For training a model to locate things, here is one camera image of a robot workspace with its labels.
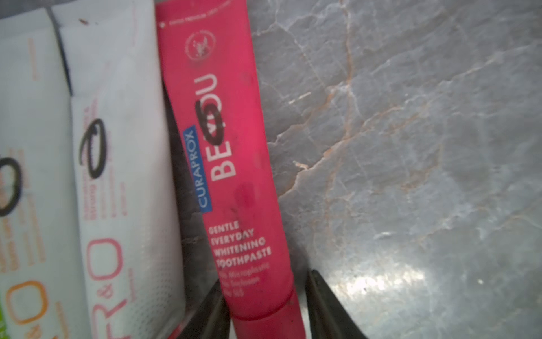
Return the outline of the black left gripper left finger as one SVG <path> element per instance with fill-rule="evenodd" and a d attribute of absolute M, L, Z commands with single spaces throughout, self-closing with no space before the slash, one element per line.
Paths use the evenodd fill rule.
<path fill-rule="evenodd" d="M 177 339 L 228 339 L 230 312 L 217 281 Z"/>

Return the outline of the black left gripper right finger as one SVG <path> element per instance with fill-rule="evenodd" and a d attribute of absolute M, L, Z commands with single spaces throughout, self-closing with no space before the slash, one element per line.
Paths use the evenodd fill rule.
<path fill-rule="evenodd" d="M 312 338 L 367 339 L 316 270 L 308 272 L 306 299 Z"/>

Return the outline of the crimson pink toothpaste tube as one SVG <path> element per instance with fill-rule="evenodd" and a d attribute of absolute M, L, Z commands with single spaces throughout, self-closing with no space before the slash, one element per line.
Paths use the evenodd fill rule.
<path fill-rule="evenodd" d="M 304 338 L 247 3 L 164 1 L 155 13 L 165 87 L 236 335 Z"/>

